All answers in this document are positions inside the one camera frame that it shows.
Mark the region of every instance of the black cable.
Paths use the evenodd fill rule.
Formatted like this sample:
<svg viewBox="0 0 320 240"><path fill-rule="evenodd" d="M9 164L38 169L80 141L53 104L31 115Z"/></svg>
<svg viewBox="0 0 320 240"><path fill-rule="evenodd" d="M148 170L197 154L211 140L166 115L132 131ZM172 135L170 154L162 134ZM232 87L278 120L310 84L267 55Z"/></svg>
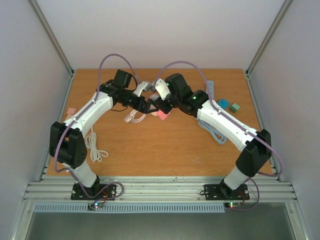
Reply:
<svg viewBox="0 0 320 240"><path fill-rule="evenodd" d="M128 109L128 107L126 106L124 109L122 109L122 110L114 110L114 109L110 109L110 111L115 111L115 112L123 112L123 111L125 111L125 110L127 110Z"/></svg>
<svg viewBox="0 0 320 240"><path fill-rule="evenodd" d="M208 190L202 190L202 191L200 191L200 193L199 193L201 196L205 196L205 195L207 195L207 194L210 194L210 192L208 191Z"/></svg>

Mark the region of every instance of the small cube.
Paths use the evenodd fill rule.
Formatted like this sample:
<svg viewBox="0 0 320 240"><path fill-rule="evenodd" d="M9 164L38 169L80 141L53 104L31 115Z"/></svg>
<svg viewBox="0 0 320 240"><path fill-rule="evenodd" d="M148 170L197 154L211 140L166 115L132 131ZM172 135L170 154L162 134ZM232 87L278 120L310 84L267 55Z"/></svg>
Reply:
<svg viewBox="0 0 320 240"><path fill-rule="evenodd" d="M76 107L69 107L68 110L66 111L66 114L75 115L76 112L77 112L77 108Z"/></svg>
<svg viewBox="0 0 320 240"><path fill-rule="evenodd" d="M239 110L239 108L240 108L240 106L238 104L234 103L229 107L229 110L233 113L236 113Z"/></svg>
<svg viewBox="0 0 320 240"><path fill-rule="evenodd" d="M229 102L227 100L225 100L224 98L218 101L218 105L222 108L222 109L226 109L229 106Z"/></svg>

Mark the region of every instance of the white cable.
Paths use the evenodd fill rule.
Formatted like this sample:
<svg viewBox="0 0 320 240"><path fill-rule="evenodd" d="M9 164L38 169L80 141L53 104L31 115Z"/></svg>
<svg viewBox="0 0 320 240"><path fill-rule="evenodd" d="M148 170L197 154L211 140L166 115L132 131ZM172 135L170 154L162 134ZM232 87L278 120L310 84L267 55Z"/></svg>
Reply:
<svg viewBox="0 0 320 240"><path fill-rule="evenodd" d="M223 135L219 130L215 129L213 126L211 126L209 123L202 121L202 120L198 120L198 124L200 127L204 128L205 130L207 130L212 137L214 138L214 140L218 143L218 144L225 144L227 141L227 138L225 135Z"/></svg>
<svg viewBox="0 0 320 240"><path fill-rule="evenodd" d="M102 158L108 157L108 152L97 149L97 134L94 132L94 128L91 127L91 133L84 139L84 143L87 149L90 149L90 158L92 162L102 162Z"/></svg>
<svg viewBox="0 0 320 240"><path fill-rule="evenodd" d="M130 112L125 118L124 118L124 121L126 123L134 123L134 124L137 124L137 123L140 123L143 119L145 119L146 117L146 114L143 114L141 117L139 117L138 119L135 119L135 115L136 113L138 113L137 110L133 110L132 112Z"/></svg>

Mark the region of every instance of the green block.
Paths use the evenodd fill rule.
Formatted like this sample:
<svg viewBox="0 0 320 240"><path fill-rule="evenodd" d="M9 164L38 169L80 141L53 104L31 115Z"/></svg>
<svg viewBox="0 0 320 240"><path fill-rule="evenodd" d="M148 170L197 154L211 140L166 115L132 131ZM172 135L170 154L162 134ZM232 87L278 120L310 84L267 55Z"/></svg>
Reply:
<svg viewBox="0 0 320 240"><path fill-rule="evenodd" d="M238 111L240 108L240 106L236 103L232 104L230 107L229 107L229 110L233 113L235 113L236 111Z"/></svg>

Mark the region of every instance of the black mounting bracket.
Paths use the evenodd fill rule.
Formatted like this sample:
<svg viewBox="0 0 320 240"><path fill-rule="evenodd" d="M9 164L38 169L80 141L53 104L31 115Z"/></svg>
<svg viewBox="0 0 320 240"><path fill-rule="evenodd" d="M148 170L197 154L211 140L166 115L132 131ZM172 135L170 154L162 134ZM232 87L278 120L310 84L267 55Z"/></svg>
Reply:
<svg viewBox="0 0 320 240"><path fill-rule="evenodd" d="M221 201L221 200L243 200L243 196L245 200L249 200L249 191L246 184L241 184L239 188L230 196L230 198L225 198L224 194L221 192L220 184L205 184L204 190L200 192L200 195L205 196L205 200L208 201Z"/></svg>
<svg viewBox="0 0 320 240"><path fill-rule="evenodd" d="M97 191L97 193L105 186L106 184L100 184L99 185L99 189ZM110 186L106 187L103 190L106 194L108 198L112 198L114 196L116 196L117 194L117 185L116 184L111 184ZM72 188L72 192L71 192L71 200L97 200L97 199L104 199L105 198L105 194L103 192L101 192L98 196L94 197L94 198L89 198L87 197L87 195L84 193L84 191L82 190L81 186L79 185L79 183L75 183L73 185Z"/></svg>

